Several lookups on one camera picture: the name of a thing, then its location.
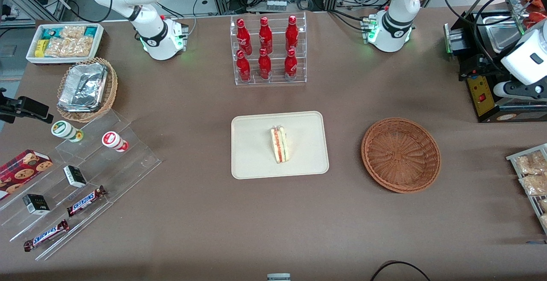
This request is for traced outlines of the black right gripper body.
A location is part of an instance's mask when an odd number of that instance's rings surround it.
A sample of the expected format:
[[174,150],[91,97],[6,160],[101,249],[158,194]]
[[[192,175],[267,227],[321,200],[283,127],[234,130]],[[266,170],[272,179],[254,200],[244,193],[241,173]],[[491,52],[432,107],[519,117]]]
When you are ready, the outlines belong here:
[[16,117],[28,117],[47,124],[53,122],[53,115],[49,114],[49,106],[31,98],[20,96],[17,99],[4,96],[5,88],[0,89],[0,120],[5,123],[14,123]]

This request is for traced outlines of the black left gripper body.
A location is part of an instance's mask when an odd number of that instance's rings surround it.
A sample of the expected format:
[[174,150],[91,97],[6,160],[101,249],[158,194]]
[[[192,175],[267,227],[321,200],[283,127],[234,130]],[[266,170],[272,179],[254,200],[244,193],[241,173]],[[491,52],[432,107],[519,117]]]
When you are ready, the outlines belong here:
[[494,76],[502,77],[503,73],[499,70],[494,63],[492,63],[484,55],[474,55],[470,57],[470,71],[469,78],[476,78],[478,76]]

